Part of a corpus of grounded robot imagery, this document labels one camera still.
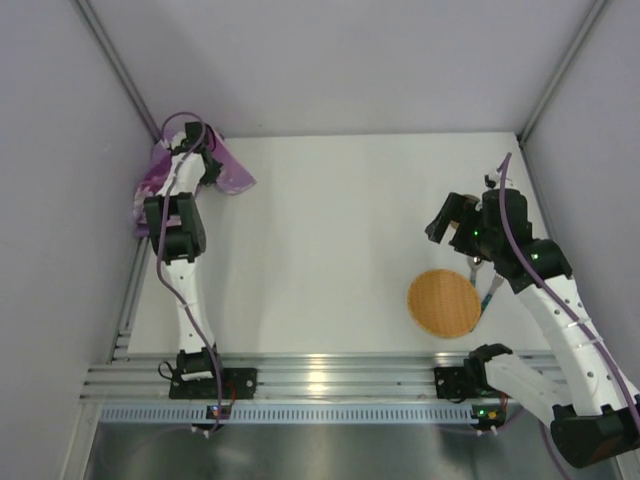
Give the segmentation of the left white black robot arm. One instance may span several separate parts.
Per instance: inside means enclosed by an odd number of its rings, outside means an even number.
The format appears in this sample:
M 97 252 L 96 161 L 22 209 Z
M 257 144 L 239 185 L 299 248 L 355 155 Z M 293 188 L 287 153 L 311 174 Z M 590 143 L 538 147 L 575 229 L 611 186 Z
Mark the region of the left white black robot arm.
M 176 305 L 174 382 L 180 387 L 222 380 L 201 285 L 201 256 L 207 240 L 196 204 L 198 189 L 218 171 L 208 149 L 210 134 L 211 129 L 195 119 L 163 141 L 170 154 L 168 172 L 158 191 L 143 202 L 156 274 Z

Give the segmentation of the purple printed cloth placemat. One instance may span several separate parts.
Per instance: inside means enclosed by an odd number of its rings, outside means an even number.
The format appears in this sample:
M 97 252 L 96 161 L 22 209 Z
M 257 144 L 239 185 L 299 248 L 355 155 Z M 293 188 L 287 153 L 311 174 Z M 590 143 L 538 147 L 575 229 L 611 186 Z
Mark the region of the purple printed cloth placemat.
M 143 204 L 147 198 L 164 194 L 170 184 L 170 175 L 175 171 L 178 160 L 182 155 L 173 155 L 171 153 L 172 139 L 176 134 L 183 131 L 169 129 L 165 133 L 164 138 L 160 140 L 152 149 L 150 167 L 145 174 L 143 180 L 139 183 L 133 203 L 134 218 L 134 237 L 145 238 L 149 236 L 149 226 L 144 213 Z M 223 138 L 215 131 L 217 138 L 217 147 L 214 151 L 215 158 L 222 163 L 223 169 L 214 185 L 218 190 L 227 195 L 237 195 L 245 192 L 256 184 L 254 176 L 236 159 L 231 153 Z M 180 193 L 181 191 L 197 194 L 201 187 L 199 182 L 204 175 L 205 167 L 203 160 L 199 155 L 192 153 L 186 160 L 186 165 L 180 170 L 181 175 L 184 171 L 188 173 L 201 173 L 198 182 L 186 182 L 179 179 L 172 189 L 172 193 Z

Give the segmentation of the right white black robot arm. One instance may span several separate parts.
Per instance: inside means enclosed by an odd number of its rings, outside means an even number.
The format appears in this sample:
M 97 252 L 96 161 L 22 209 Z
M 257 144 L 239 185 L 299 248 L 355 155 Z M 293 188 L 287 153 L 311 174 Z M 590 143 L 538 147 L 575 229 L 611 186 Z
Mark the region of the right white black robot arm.
M 597 333 L 557 243 L 533 235 L 526 198 L 490 189 L 476 200 L 451 192 L 425 233 L 439 243 L 456 231 L 453 249 L 493 264 L 536 321 L 566 389 L 526 364 L 509 347 L 482 345 L 464 360 L 477 392 L 500 391 L 534 415 L 575 468 L 639 447 L 639 389 L 620 371 Z

